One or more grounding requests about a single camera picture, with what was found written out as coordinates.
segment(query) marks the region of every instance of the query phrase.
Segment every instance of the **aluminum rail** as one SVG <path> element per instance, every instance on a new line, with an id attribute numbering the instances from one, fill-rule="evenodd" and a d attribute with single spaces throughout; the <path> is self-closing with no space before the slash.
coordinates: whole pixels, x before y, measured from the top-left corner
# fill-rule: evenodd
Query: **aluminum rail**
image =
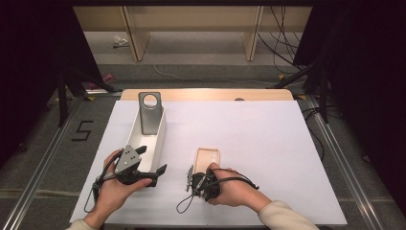
<path id="1" fill-rule="evenodd" d="M 307 103 L 310 107 L 319 106 L 313 96 L 308 95 L 307 97 Z M 350 163 L 346 158 L 346 155 L 341 150 L 340 145 L 334 137 L 334 134 L 332 133 L 329 125 L 324 122 L 323 118 L 319 114 L 316 114 L 316 121 L 320 130 L 323 132 L 323 135 L 327 141 L 332 155 L 334 156 L 338 168 L 340 169 L 341 174 L 343 175 L 368 228 L 372 230 L 384 229 L 381 221 L 379 220 L 379 217 L 377 216 L 373 208 L 372 203 L 370 202 L 367 194 L 358 182 L 358 179 L 356 178 L 350 166 Z"/>
<path id="2" fill-rule="evenodd" d="M 60 146 L 61 140 L 63 140 L 64 134 L 68 126 L 70 125 L 70 121 L 75 114 L 75 111 L 78 109 L 82 98 L 74 98 L 72 101 L 71 109 L 69 111 L 69 115 L 63 124 L 63 126 L 59 127 L 54 135 L 51 144 L 48 146 L 47 150 L 44 153 L 41 161 L 39 162 L 33 176 L 30 179 L 30 182 L 24 189 L 21 197 L 18 199 L 17 203 L 15 204 L 14 208 L 12 209 L 6 224 L 3 227 L 3 230 L 15 230 L 18 229 L 21 221 L 23 220 L 25 214 L 30 207 L 34 199 L 35 192 L 39 185 L 42 182 L 42 179 L 45 176 L 45 173 L 48 171 L 54 156 L 56 155 L 56 151 Z"/>

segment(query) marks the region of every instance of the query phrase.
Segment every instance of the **gray floor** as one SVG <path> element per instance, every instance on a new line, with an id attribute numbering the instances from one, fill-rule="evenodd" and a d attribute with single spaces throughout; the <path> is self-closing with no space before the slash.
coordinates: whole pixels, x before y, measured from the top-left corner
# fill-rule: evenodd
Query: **gray floor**
<path id="1" fill-rule="evenodd" d="M 254 61 L 246 61 L 240 34 L 237 33 L 153 33 L 148 43 L 147 55 L 140 62 L 133 61 L 128 48 L 112 48 L 113 36 L 125 38 L 125 33 L 86 35 L 102 74 L 113 74 L 116 81 L 111 85 L 117 88 L 264 88 L 279 80 L 281 71 L 275 67 L 275 63 L 283 71 L 296 71 L 279 58 L 274 63 L 272 54 L 260 41 Z M 275 45 L 269 34 L 262 34 L 262 37 L 269 44 Z M 298 42 L 292 34 L 289 40 L 292 43 Z M 289 57 L 285 47 L 280 45 L 278 50 Z M 294 95 L 302 93 L 301 81 L 288 87 Z M 69 226 L 70 215 L 93 162 L 111 109 L 118 99 L 118 96 L 104 95 L 92 99 L 93 101 L 78 102 L 75 99 L 70 102 L 71 108 L 76 103 L 78 108 L 71 113 L 73 116 L 70 124 L 66 127 L 55 156 L 18 229 L 64 229 Z M 309 107 L 308 100 L 297 102 L 302 110 Z M 50 99 L 48 106 L 49 111 L 43 112 L 29 138 L 24 141 L 28 150 L 16 152 L 0 170 L 2 224 L 8 219 L 57 132 L 56 96 Z M 329 126 L 371 202 L 382 224 L 381 229 L 406 229 L 405 217 L 399 212 L 373 167 L 361 159 L 364 152 L 352 135 L 345 118 L 335 108 L 330 109 L 328 114 Z M 81 121 L 93 121 L 82 126 L 91 130 L 91 134 L 85 142 L 74 142 L 73 139 L 84 137 L 83 133 L 76 133 Z M 349 222 L 347 226 L 333 228 L 368 229 L 315 117 L 311 117 L 308 124 L 326 149 L 323 164 Z M 314 142 L 322 154 L 321 145 L 316 139 Z M 107 226 L 106 229 L 126 228 Z"/>

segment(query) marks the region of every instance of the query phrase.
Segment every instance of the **person's right hand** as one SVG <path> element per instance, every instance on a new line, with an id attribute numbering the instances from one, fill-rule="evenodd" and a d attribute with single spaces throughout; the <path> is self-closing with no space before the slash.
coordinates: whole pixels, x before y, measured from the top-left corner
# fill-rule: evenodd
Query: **person's right hand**
<path id="1" fill-rule="evenodd" d="M 208 169 L 213 171 L 217 179 L 239 176 L 233 172 L 216 170 L 219 169 L 216 163 L 210 164 Z M 220 183 L 220 195 L 216 198 L 209 199 L 208 202 L 213 205 L 224 204 L 232 207 L 243 205 L 258 213 L 263 207 L 272 202 L 272 200 L 243 181 L 229 180 Z"/>

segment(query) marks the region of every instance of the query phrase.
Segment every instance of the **white tabletop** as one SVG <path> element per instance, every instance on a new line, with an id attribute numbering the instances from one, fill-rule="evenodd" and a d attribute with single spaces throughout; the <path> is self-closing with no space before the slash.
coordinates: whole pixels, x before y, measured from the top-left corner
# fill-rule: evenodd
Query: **white tabletop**
<path id="1" fill-rule="evenodd" d="M 163 101 L 163 106 L 167 132 L 160 166 L 168 164 L 167 171 L 157 187 L 133 194 L 106 223 L 262 226 L 248 208 L 212 206 L 197 197 L 184 214 L 176 212 L 176 205 L 189 195 L 187 172 L 203 147 L 219 149 L 220 167 L 237 169 L 271 199 L 285 201 L 313 223 L 347 224 L 296 102 Z M 116 102 L 71 221 L 86 215 L 83 207 L 102 162 L 124 147 L 137 112 L 138 102 Z M 87 209 L 92 205 L 93 197 Z"/>

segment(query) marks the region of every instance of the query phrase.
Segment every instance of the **gray metal part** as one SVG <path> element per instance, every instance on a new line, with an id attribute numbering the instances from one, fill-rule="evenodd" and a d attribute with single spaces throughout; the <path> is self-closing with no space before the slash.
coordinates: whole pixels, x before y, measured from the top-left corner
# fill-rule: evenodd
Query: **gray metal part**
<path id="1" fill-rule="evenodd" d="M 156 99 L 156 105 L 145 104 L 145 97 L 151 95 Z M 162 119 L 161 94 L 159 92 L 139 93 L 141 127 L 144 135 L 156 135 Z"/>
<path id="2" fill-rule="evenodd" d="M 122 157 L 120 158 L 119 162 L 117 162 L 115 173 L 120 173 L 140 161 L 140 154 L 138 154 L 138 152 L 130 145 L 127 145 L 123 150 Z"/>

